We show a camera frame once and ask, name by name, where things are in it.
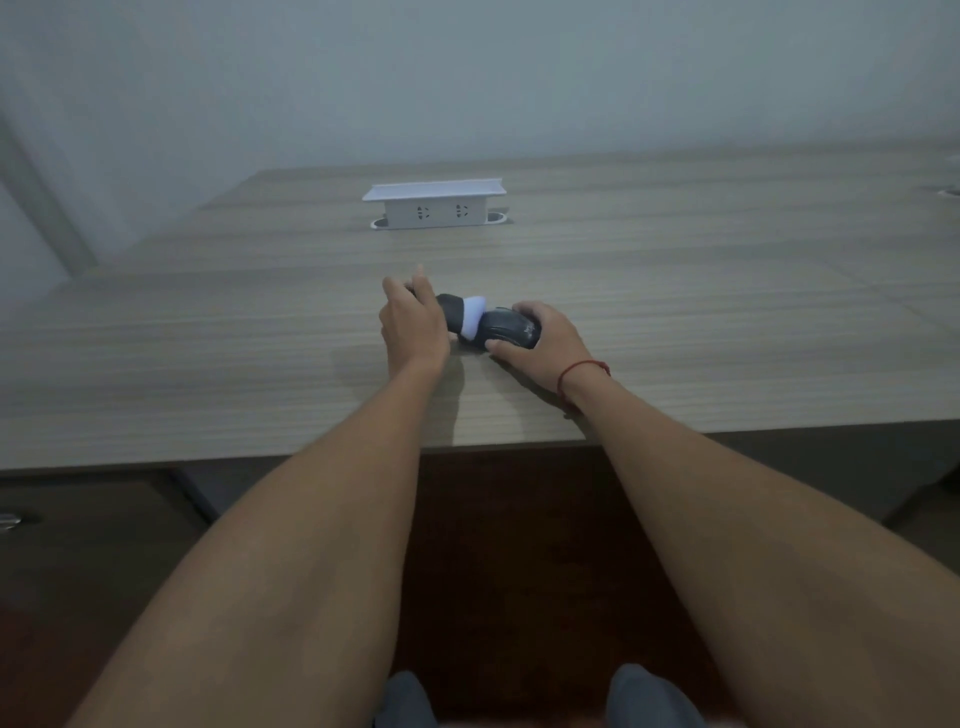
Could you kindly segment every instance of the desk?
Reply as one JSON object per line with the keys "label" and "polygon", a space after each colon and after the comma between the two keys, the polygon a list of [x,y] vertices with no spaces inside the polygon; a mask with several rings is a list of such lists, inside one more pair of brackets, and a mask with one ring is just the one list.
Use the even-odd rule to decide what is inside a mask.
{"label": "desk", "polygon": [[[553,303],[704,432],[958,420],[957,146],[262,172],[0,328],[0,467],[289,454],[385,380],[380,280],[418,262],[438,292]],[[360,202],[501,176],[505,225],[372,231]],[[455,353],[427,448],[583,441]]]}

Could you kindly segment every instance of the leg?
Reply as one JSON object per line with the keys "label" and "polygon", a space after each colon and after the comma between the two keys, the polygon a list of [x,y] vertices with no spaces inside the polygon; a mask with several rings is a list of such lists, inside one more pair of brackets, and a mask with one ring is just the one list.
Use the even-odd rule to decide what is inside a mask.
{"label": "leg", "polygon": [[622,666],[610,682],[608,728],[706,728],[704,719],[673,683],[640,665]]}
{"label": "leg", "polygon": [[387,681],[374,728],[437,728],[430,699],[413,672],[398,672]]}

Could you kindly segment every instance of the wall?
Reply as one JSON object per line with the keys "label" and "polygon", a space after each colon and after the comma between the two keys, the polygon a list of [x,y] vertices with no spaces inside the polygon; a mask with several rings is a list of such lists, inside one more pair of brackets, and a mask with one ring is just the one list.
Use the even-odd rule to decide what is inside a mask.
{"label": "wall", "polygon": [[0,320],[65,280],[63,266],[0,184]]}
{"label": "wall", "polygon": [[955,0],[31,0],[0,102],[100,257],[271,166],[956,134]]}

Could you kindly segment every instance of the black and white object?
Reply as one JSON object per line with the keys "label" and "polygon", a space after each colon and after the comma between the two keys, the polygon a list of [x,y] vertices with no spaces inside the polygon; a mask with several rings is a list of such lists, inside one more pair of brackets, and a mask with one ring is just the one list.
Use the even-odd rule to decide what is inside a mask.
{"label": "black and white object", "polygon": [[533,349],[540,340],[540,324],[511,308],[487,310],[487,299],[462,299],[449,293],[437,296],[444,310],[446,328],[461,341],[484,349],[490,339],[502,339],[524,349]]}

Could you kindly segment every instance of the forearm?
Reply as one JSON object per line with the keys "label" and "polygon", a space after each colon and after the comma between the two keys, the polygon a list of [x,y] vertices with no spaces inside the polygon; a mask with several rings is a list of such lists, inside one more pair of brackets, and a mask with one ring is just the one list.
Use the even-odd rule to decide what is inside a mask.
{"label": "forearm", "polygon": [[400,372],[234,505],[164,585],[74,725],[366,724],[396,642],[432,388],[431,376]]}
{"label": "forearm", "polygon": [[670,420],[598,368],[588,417],[756,725],[948,724],[960,580],[841,503]]}

